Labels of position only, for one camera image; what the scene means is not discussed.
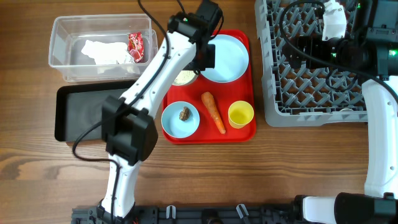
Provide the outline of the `green bowl with rice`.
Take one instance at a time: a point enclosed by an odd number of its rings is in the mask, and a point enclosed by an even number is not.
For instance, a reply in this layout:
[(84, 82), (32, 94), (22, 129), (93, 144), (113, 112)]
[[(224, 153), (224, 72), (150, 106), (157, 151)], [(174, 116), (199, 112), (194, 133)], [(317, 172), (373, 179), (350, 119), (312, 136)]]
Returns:
[(198, 74), (191, 70), (182, 70), (172, 83), (174, 86), (184, 86), (193, 83), (198, 78)]

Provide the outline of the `red snack wrapper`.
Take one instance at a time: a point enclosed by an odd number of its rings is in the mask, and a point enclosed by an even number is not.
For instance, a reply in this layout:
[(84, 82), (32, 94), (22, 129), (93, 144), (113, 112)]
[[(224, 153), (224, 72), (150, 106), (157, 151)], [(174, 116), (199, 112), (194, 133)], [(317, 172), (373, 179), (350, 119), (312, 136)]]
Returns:
[(128, 35), (127, 51), (136, 63), (144, 58), (144, 42), (141, 32), (135, 32)]

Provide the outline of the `white tissue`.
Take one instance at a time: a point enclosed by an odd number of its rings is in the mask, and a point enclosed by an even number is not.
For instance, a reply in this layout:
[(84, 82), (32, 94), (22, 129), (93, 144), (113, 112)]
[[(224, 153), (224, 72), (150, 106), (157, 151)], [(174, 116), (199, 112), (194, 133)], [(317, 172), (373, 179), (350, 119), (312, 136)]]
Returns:
[(81, 53), (92, 58), (97, 65), (115, 65), (134, 63), (123, 42), (102, 43), (87, 40)]

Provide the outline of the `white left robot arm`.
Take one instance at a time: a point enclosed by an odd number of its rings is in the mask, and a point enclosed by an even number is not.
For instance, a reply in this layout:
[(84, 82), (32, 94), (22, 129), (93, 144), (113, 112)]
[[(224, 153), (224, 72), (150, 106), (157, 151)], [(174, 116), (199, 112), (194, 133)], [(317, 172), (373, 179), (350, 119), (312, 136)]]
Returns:
[(215, 45), (209, 41), (222, 23), (223, 11), (213, 1), (202, 1), (194, 13), (171, 16), (161, 48), (139, 79), (119, 98), (110, 96), (104, 102), (101, 138), (110, 173), (99, 210), (108, 223), (123, 223), (131, 216), (139, 168), (158, 139), (157, 110), (182, 70), (215, 67)]

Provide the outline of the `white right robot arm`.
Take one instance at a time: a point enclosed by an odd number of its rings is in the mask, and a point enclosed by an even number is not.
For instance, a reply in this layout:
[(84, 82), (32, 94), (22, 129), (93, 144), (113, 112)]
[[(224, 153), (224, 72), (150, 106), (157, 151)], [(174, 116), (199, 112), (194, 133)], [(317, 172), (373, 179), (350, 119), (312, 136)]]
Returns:
[(297, 68), (330, 67), (356, 75), (368, 115), (369, 162), (363, 194), (297, 196), (285, 218), (294, 223), (397, 222), (397, 2), (359, 1), (351, 36), (343, 6), (320, 3), (323, 34), (281, 36)]

